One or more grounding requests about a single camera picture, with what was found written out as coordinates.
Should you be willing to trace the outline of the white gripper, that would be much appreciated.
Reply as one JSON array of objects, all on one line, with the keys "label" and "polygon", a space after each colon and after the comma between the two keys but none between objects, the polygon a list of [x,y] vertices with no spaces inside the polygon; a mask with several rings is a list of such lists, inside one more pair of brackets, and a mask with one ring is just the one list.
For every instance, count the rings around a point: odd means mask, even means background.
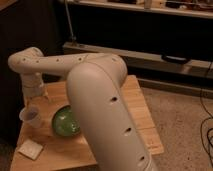
[{"label": "white gripper", "polygon": [[25,79],[22,81],[22,92],[24,94],[24,108],[28,109],[30,98],[42,96],[49,102],[48,93],[45,91],[44,82],[42,79]]}]

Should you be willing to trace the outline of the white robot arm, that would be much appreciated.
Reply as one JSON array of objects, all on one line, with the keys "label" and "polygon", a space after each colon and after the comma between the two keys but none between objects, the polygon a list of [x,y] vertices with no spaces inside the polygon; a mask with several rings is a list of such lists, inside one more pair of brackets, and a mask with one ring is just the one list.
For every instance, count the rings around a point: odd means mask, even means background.
[{"label": "white robot arm", "polygon": [[26,96],[41,94],[44,74],[66,78],[69,104],[101,171],[158,171],[121,92],[127,67],[120,56],[45,56],[31,47],[10,55],[8,65]]}]

